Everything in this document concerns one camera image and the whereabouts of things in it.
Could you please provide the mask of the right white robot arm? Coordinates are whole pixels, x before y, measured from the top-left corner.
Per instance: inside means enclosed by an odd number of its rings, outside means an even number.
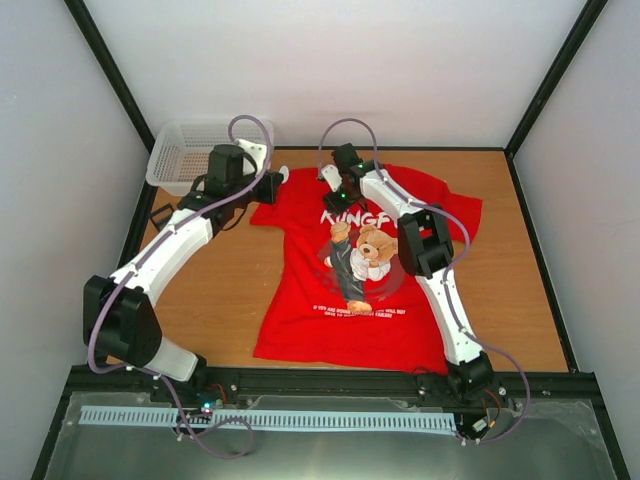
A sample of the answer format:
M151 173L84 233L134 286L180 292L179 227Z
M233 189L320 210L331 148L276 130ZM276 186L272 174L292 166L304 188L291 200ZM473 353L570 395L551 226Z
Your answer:
M396 223L400 264L424 292L438 325L449 395L460 404L470 403L491 384L494 372L466 315L453 273L449 224L457 225L465 242L470 241L468 231L442 207L410 195L376 159L362 160L352 144L337 147L332 159L319 169L330 188L323 197L326 210L338 215L370 201Z

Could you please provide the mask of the black brooch box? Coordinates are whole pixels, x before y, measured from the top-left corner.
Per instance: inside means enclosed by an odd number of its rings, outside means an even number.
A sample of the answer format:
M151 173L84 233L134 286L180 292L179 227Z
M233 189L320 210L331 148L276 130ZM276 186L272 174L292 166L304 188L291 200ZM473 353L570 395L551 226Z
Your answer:
M167 225L174 211L174 206L166 203L150 213L149 222L157 232L160 232Z

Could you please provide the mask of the blue round brooch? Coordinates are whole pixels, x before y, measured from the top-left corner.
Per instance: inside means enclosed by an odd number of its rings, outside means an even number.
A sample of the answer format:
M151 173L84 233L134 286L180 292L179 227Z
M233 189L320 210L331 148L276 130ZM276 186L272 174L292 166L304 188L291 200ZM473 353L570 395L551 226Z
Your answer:
M278 170L278 173L282 176L282 183L286 183L289 179L289 168L286 165L283 165Z

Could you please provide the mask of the red kungfu bear t-shirt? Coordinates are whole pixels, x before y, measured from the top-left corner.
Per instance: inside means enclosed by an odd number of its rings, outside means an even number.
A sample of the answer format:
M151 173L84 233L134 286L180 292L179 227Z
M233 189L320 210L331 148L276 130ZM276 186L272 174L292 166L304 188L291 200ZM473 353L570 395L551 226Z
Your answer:
M385 167L410 195L456 217L473 239L482 203L435 177ZM396 223L376 204L326 211L328 184L313 168L291 172L276 203L251 222L284 233L281 281L254 349L258 358L410 372L447 372L434 314L399 261Z

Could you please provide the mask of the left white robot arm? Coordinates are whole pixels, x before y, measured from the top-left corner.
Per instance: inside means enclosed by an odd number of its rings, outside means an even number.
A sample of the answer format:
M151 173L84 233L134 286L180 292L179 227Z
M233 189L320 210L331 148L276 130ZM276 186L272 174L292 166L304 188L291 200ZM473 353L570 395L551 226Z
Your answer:
M107 277L92 276L83 290L83 339L95 373L127 367L172 379L186 402L208 390L206 360L164 336L154 308L187 261L224 231L236 210L272 204L282 172L270 168L273 148L247 140L217 145L159 233L132 260Z

